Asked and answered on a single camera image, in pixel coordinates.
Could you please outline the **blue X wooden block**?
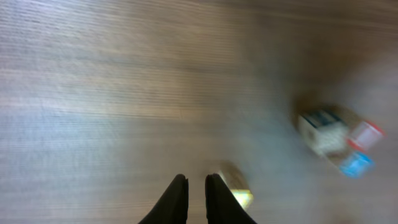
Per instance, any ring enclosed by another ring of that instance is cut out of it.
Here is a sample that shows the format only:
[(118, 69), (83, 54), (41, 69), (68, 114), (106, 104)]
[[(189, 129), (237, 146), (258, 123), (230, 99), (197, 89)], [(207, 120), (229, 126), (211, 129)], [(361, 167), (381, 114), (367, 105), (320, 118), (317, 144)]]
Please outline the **blue X wooden block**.
[(339, 170), (347, 177), (359, 178), (373, 165), (373, 160), (365, 153), (355, 151), (343, 160)]

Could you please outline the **white number wooden block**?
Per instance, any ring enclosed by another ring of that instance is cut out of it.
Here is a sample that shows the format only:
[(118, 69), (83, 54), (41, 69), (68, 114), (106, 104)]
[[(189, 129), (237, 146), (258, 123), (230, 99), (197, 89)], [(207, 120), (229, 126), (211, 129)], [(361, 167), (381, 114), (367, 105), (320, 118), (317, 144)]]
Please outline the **white number wooden block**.
[(318, 156), (338, 154), (346, 149), (349, 128), (336, 114), (314, 110), (298, 117), (298, 131), (305, 144)]

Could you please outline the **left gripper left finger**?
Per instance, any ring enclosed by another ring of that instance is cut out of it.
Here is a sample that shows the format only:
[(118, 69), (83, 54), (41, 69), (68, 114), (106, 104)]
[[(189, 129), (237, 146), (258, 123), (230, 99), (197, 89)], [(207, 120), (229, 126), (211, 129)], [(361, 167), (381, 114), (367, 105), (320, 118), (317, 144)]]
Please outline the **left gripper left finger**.
[(186, 224), (188, 191), (188, 179), (183, 174), (176, 175), (139, 224)]

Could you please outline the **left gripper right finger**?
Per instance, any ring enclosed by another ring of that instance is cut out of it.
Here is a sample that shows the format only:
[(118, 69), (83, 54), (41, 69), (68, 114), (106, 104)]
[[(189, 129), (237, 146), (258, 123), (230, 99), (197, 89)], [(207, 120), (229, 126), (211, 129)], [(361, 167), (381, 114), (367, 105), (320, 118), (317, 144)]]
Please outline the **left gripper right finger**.
[(208, 224), (256, 224), (218, 174), (207, 175), (205, 196)]

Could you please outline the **red I wooden block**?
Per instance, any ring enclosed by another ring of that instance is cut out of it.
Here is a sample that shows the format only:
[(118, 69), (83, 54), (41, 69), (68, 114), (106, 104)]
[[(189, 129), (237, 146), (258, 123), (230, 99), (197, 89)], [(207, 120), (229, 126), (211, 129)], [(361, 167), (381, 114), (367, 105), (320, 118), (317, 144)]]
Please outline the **red I wooden block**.
[(361, 121), (348, 135), (347, 143), (357, 151), (366, 152), (385, 136), (385, 132), (369, 121)]

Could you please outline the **yellow wooden block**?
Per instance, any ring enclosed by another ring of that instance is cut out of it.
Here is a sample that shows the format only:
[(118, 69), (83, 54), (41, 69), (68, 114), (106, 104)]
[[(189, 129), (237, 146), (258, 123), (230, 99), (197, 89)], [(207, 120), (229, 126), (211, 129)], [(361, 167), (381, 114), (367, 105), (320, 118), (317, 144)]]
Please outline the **yellow wooden block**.
[(240, 169), (229, 161), (224, 161), (219, 166), (218, 174), (228, 186), (240, 206), (247, 210), (254, 199), (245, 176)]

